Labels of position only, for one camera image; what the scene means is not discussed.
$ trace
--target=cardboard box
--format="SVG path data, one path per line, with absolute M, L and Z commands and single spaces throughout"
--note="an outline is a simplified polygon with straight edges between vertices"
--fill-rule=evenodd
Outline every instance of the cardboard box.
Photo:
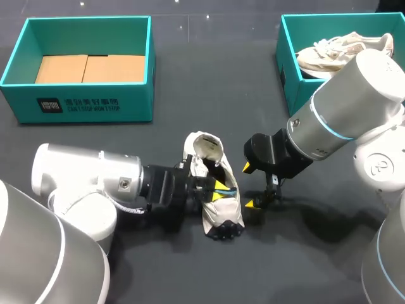
M 145 122 L 154 69 L 150 16 L 28 18 L 0 90 L 21 123 Z
M 276 60 L 290 115 L 325 82 L 323 79 L 305 79 L 296 53 L 313 46 L 314 42 L 351 32 L 368 37 L 391 33 L 394 37 L 392 58 L 405 70 L 405 18 L 402 13 L 283 15 Z

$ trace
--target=cardboard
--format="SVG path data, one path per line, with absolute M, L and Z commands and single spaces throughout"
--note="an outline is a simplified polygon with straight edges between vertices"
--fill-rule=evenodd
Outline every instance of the cardboard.
M 81 83 L 87 55 L 44 56 L 36 84 Z
M 143 82 L 145 56 L 89 56 L 84 82 Z

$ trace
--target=teal box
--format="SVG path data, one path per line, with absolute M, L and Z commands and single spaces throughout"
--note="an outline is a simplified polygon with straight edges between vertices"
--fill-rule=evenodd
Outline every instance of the teal box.
M 276 61 L 289 114 L 303 106 L 322 79 L 304 79 L 296 53 L 314 42 L 357 32 L 380 37 L 389 32 L 394 38 L 393 59 L 405 70 L 405 18 L 402 13 L 283 15 L 276 50 Z
M 143 55 L 143 82 L 35 84 L 44 55 Z M 28 18 L 0 80 L 21 123 L 148 122 L 155 52 L 150 16 Z

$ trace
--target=sneaker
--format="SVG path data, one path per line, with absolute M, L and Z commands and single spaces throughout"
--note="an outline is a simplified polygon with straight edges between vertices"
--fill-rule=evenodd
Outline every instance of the sneaker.
M 235 189 L 235 195 L 214 194 L 210 202 L 202 202 L 202 225 L 213 239 L 232 239 L 244 230 L 240 211 L 240 194 L 232 168 L 223 152 L 221 140 L 209 133 L 190 133 L 184 142 L 183 158 L 192 155 L 190 167 L 195 177 L 214 177 L 224 190 Z
M 353 32 L 314 43 L 314 46 L 297 53 L 297 61 L 304 73 L 319 79 L 330 79 L 364 49 L 377 49 L 391 57 L 394 39 L 389 33 L 382 37 L 363 37 Z

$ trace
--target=black table surface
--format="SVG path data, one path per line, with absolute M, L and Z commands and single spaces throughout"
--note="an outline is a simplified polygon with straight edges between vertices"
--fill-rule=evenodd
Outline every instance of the black table surface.
M 93 6 L 90 13 L 122 13 L 121 6 L 102 2 L 107 6 L 104 11 Z M 156 13 L 148 11 L 149 2 L 139 2 L 142 13 Z M 249 8 L 238 11 L 237 5 L 226 1 L 234 8 L 229 14 L 213 13 L 208 4 L 192 14 L 187 3 L 200 5 L 196 1 L 171 5 L 162 1 L 160 6 L 152 2 L 163 8 L 162 14 L 153 16 L 157 56 L 153 122 L 19 125 L 0 96 L 3 181 L 38 199 L 30 188 L 30 175 L 42 143 L 137 155 L 145 164 L 172 166 L 182 158 L 187 135 L 202 130 L 223 141 L 242 204 L 248 201 L 247 192 L 264 189 L 262 172 L 242 173 L 243 144 L 256 132 L 273 134 L 288 119 L 274 61 L 280 14 L 288 1 L 270 1 L 276 11 L 256 1 L 261 6 L 248 12 Z M 80 15 L 78 4 L 66 3 L 71 5 L 58 4 L 66 5 L 63 15 Z M 184 3 L 184 11 L 170 15 L 172 6 Z M 344 3 L 347 11 L 373 9 L 364 1 Z M 54 1 L 24 0 L 18 9 L 17 4 L 8 5 L 9 15 L 1 15 L 0 9 L 0 71 L 26 16 L 62 15 Z M 282 189 L 290 198 L 288 207 L 268 212 L 264 224 L 247 222 L 244 233 L 233 241 L 205 237 L 198 216 L 187 218 L 174 235 L 159 227 L 119 229 L 108 303 L 366 304 L 361 259 L 385 210 L 357 176 L 354 149 L 350 143 L 287 180 Z

